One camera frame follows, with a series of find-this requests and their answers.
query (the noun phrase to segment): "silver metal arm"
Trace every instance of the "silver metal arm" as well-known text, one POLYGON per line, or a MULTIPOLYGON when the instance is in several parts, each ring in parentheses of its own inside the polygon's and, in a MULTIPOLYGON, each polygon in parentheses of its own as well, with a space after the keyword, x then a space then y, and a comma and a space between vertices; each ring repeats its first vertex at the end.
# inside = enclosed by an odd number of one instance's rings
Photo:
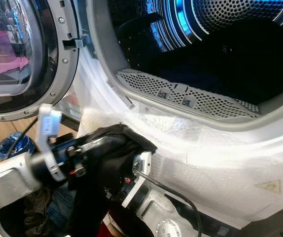
POLYGON ((0 208, 40 189, 41 183, 30 169, 30 157, 23 153, 0 162, 0 208))

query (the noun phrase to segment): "black cable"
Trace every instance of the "black cable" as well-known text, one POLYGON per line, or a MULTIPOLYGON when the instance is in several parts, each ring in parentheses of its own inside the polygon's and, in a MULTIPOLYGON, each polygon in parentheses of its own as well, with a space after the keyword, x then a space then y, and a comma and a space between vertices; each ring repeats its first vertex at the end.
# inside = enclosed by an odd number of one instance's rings
POLYGON ((166 191, 168 191, 169 193, 172 193, 176 196, 178 196, 179 198, 183 199, 184 201, 186 201, 188 204, 190 204, 190 206, 193 208, 193 210, 196 213, 196 218, 197 218, 197 229, 198 229, 198 234, 197 237, 201 237, 202 236, 202 222, 201 222, 201 217, 200 217, 200 212, 198 211, 198 209, 196 208, 196 206, 194 205, 193 202, 191 202, 191 200, 189 200, 187 197, 185 197, 184 195, 178 193, 177 191, 174 191, 173 189, 163 185, 162 183, 159 183, 157 180, 150 178, 148 175, 141 173, 138 170, 134 170, 134 173, 137 173, 138 175, 140 175, 141 177, 145 178, 146 180, 148 180, 149 182, 153 183, 154 185, 158 186, 159 188, 162 188, 166 191))
POLYGON ((9 149, 7 155, 6 155, 6 159, 10 158, 11 152, 13 151, 13 149, 16 147, 18 142, 24 137, 24 135, 30 130, 30 128, 36 123, 36 121, 37 121, 37 117, 30 123, 29 126, 27 126, 26 129, 24 129, 24 131, 20 134, 18 139, 12 144, 12 146, 10 147, 10 149, 9 149))

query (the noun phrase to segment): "washing machine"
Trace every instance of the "washing machine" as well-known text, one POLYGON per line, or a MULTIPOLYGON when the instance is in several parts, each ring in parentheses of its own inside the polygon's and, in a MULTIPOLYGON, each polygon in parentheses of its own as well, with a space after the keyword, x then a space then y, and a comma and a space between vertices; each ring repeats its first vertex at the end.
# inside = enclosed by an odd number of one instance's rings
MULTIPOLYGON (((42 103, 156 144, 150 176, 205 236, 283 212, 283 0, 0 0, 0 121, 42 103)), ((195 236, 151 188, 154 236, 195 236)))

